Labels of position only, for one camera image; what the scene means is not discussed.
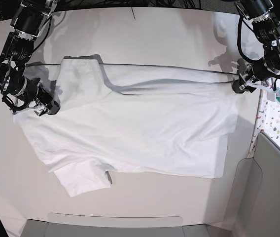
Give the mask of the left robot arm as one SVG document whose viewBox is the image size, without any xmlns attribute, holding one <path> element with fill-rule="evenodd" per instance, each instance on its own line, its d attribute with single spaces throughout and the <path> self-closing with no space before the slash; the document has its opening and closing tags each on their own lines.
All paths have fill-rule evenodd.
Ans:
<svg viewBox="0 0 280 237">
<path fill-rule="evenodd" d="M 258 82 L 270 78 L 280 79 L 280 22 L 273 13 L 270 0 L 237 0 L 235 6 L 239 13 L 237 28 L 237 47 L 246 66 L 239 72 L 239 78 L 232 84 L 237 94 L 253 92 Z M 250 20 L 250 30 L 262 44 L 264 55 L 258 60 L 250 59 L 242 50 L 242 25 Z"/>
</svg>

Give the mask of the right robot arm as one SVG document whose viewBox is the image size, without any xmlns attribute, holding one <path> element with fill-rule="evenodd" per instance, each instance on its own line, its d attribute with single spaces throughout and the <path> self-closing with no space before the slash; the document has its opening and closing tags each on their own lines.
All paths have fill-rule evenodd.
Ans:
<svg viewBox="0 0 280 237">
<path fill-rule="evenodd" d="M 44 89 L 39 78 L 24 76 L 26 63 L 38 49 L 35 41 L 42 29 L 51 27 L 57 0 L 23 0 L 11 20 L 14 29 L 8 34 L 0 54 L 0 92 L 13 113 L 33 109 L 38 116 L 54 115 L 60 106 Z"/>
</svg>

